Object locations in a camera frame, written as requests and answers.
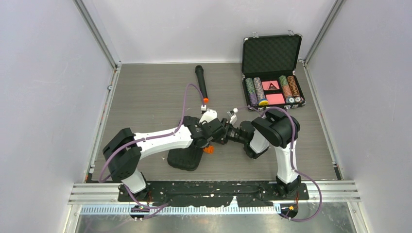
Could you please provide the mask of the black tool kit case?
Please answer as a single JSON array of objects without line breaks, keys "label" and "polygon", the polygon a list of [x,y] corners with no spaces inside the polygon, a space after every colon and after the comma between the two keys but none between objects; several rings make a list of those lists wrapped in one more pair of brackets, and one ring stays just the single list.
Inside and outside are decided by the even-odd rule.
[{"label": "black tool kit case", "polygon": [[185,149],[172,149],[168,152],[167,162],[173,168],[194,171],[199,166],[204,152],[212,154],[214,147],[209,145],[205,148],[190,146]]}]

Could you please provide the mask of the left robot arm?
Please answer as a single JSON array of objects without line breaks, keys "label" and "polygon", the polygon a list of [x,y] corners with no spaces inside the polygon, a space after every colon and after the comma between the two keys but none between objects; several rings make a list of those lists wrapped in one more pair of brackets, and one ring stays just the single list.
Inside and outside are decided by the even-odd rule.
[{"label": "left robot arm", "polygon": [[170,166],[193,171],[200,163],[204,148],[225,133],[224,125],[217,118],[199,120],[190,116],[185,116],[177,128],[164,131],[132,133],[130,128],[125,128],[104,147],[106,162],[102,170],[108,169],[113,181],[122,182],[132,197],[143,201],[149,195],[149,188],[137,169],[140,160],[168,151]]}]

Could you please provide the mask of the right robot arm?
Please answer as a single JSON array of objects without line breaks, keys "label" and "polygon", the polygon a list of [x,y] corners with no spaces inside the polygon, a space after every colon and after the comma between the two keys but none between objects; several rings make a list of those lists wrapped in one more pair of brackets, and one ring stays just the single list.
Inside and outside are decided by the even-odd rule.
[{"label": "right robot arm", "polygon": [[299,122],[286,111],[271,109],[263,117],[242,121],[235,127],[236,110],[228,114],[230,119],[222,120],[225,133],[215,142],[222,145],[228,141],[243,144],[246,155],[252,159],[257,159],[272,145],[277,161],[276,192],[283,199],[294,196],[301,184],[295,155]]}]

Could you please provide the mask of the black microphone orange end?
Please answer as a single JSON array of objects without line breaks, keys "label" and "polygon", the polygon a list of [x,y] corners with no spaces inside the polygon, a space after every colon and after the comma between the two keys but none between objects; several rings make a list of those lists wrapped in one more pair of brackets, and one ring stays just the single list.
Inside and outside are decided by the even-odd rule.
[{"label": "black microphone orange end", "polygon": [[195,67],[195,74],[198,80],[198,85],[199,89],[202,93],[203,100],[205,103],[209,102],[208,95],[207,95],[207,90],[206,90],[206,83],[205,83],[205,77],[204,77],[204,69],[201,65],[197,65]]}]

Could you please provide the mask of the open poker chip case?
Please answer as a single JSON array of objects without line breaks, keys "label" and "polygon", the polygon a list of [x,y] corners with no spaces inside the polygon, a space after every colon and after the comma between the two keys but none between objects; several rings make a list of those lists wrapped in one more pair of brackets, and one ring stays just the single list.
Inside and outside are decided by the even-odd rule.
[{"label": "open poker chip case", "polygon": [[306,98],[295,75],[302,35],[254,36],[243,39],[242,87],[247,106],[298,108]]}]

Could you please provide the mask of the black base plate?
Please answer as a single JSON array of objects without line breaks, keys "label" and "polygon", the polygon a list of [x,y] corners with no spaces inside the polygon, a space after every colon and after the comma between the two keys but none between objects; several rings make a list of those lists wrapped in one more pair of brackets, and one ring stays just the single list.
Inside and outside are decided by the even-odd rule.
[{"label": "black base plate", "polygon": [[272,181],[149,181],[134,197],[154,206],[227,207],[235,200],[239,207],[265,207],[274,201],[308,200],[309,194],[304,183],[283,194]]}]

